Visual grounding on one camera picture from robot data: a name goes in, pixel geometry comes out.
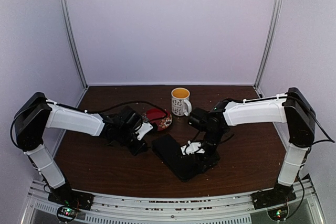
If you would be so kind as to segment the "black zippered tool case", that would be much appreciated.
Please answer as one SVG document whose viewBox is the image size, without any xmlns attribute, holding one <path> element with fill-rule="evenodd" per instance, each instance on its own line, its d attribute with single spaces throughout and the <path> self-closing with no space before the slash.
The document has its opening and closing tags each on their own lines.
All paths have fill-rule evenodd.
<svg viewBox="0 0 336 224">
<path fill-rule="evenodd" d="M 169 134 L 152 141 L 153 152 L 182 182 L 187 182 L 211 168 L 197 155 L 183 155 L 180 144 Z"/>
</svg>

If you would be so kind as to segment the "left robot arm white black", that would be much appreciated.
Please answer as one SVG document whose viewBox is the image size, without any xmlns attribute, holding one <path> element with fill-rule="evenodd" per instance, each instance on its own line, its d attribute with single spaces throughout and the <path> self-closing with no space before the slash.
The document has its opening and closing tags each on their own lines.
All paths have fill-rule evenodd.
<svg viewBox="0 0 336 224">
<path fill-rule="evenodd" d="M 34 93 L 15 114 L 10 138 L 35 165 L 56 198 L 64 205 L 71 205 L 76 199 L 75 192 L 44 144 L 45 129 L 84 133 L 110 143 L 116 141 L 137 155 L 148 149 L 143 138 L 153 126 L 129 106 L 117 114 L 106 115 L 57 103 L 42 92 Z"/>
</svg>

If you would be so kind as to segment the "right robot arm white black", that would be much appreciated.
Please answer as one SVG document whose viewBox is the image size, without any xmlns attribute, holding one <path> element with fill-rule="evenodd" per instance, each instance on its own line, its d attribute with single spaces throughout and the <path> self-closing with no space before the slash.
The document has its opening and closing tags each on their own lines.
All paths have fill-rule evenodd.
<svg viewBox="0 0 336 224">
<path fill-rule="evenodd" d="M 219 196 L 274 186 L 285 146 L 273 123 L 232 127 L 219 144 L 218 164 L 187 182 L 187 197 Z"/>
</svg>

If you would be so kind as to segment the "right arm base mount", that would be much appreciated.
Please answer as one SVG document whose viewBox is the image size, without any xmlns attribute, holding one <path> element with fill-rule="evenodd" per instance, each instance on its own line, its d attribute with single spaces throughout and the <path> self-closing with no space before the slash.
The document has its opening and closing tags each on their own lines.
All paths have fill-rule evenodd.
<svg viewBox="0 0 336 224">
<path fill-rule="evenodd" d="M 289 220 L 300 208 L 305 198 L 305 189 L 301 181 L 302 197 L 296 209 L 290 213 L 288 203 L 297 199 L 293 185 L 284 186 L 276 183 L 274 188 L 268 190 L 260 190 L 251 194 L 254 209 L 267 208 L 268 217 L 276 222 L 285 222 Z"/>
</svg>

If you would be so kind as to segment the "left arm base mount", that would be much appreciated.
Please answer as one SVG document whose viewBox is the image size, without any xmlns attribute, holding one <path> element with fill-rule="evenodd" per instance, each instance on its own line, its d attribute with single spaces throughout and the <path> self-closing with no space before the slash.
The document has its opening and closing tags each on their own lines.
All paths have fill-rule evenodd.
<svg viewBox="0 0 336 224">
<path fill-rule="evenodd" d="M 54 189 L 49 184 L 48 200 L 60 206 L 56 210 L 56 217 L 63 223 L 69 223 L 76 219 L 81 210 L 90 210 L 94 195 L 72 189 L 68 182 Z"/>
</svg>

